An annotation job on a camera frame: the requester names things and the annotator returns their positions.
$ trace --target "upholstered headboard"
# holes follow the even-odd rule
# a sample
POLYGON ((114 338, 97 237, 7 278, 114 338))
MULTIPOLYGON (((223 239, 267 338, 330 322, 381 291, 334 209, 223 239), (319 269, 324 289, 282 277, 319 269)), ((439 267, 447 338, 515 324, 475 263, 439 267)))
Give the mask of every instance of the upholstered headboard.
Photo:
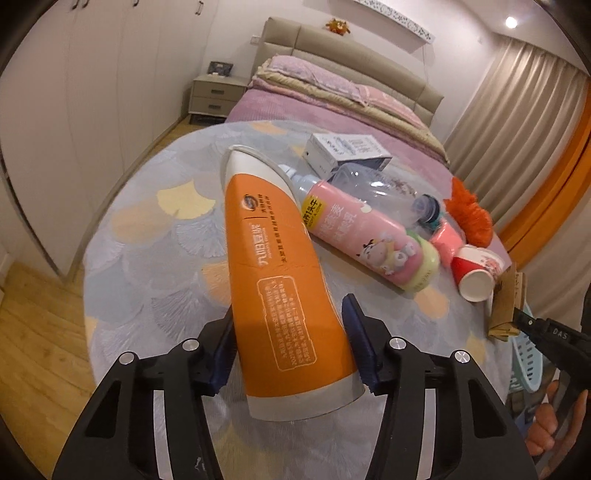
POLYGON ((409 106, 427 125, 443 99, 425 80, 370 48, 322 28, 271 17, 265 24, 252 74, 277 54, 292 55, 352 82, 374 86, 409 106))

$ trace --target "ceiling light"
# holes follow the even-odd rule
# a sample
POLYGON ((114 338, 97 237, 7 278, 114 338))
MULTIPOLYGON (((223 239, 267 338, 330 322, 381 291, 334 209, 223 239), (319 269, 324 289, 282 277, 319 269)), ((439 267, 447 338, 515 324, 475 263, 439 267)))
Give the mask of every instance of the ceiling light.
POLYGON ((508 28, 515 28, 517 26, 517 20, 513 17, 507 17, 505 25, 507 25, 508 28))

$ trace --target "beige curtain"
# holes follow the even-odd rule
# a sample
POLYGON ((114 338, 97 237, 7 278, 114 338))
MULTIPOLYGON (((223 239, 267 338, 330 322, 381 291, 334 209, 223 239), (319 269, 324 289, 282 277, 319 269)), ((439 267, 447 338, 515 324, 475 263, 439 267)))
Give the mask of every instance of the beige curtain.
POLYGON ((524 272, 532 312, 579 329, 591 283, 591 191, 524 272))
POLYGON ((586 99, 587 76, 513 38, 501 46, 445 148, 454 175, 478 195, 497 232, 558 162, 586 99))

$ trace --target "patterned tablecloth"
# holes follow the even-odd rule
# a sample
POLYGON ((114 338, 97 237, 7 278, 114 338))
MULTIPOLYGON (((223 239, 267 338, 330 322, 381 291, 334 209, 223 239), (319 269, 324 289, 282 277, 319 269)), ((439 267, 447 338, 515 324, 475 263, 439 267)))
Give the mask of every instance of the patterned tablecloth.
MULTIPOLYGON (((224 124, 188 134, 157 154, 117 196, 85 257, 85 315, 90 360, 99 382, 117 357, 161 355, 197 336, 230 304, 219 163, 234 144, 254 147, 304 173, 312 132, 289 121, 224 124)), ((508 344, 485 338, 482 305, 464 301, 448 271, 415 295, 402 294, 330 247, 314 243, 334 299, 355 293, 366 314, 423 351, 469 351, 502 398, 511 375, 508 344)), ((433 438, 428 396, 426 439, 433 438)), ((293 423, 250 418, 238 362, 228 386, 206 398, 207 419, 227 480, 361 479, 371 460, 385 398, 366 393, 323 417, 293 423)), ((155 397, 162 479, 171 479, 163 399, 155 397)), ((425 441, 420 477, 429 477, 425 441)))

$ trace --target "pink bedspread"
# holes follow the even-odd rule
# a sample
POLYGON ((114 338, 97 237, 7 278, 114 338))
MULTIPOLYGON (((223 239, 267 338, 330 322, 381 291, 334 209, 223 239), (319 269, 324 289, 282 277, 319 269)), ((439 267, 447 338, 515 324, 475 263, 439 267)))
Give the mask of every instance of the pink bedspread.
MULTIPOLYGON (((300 102, 291 97, 251 89, 234 107, 227 121, 256 120, 293 120, 307 122, 334 133, 373 135, 384 148, 420 173, 444 197, 450 197, 452 194, 452 174, 442 163, 402 140, 348 116, 339 115, 336 112, 300 102)), ((506 266, 509 266, 511 263, 509 255, 496 235, 489 248, 500 255, 505 260, 506 266)))

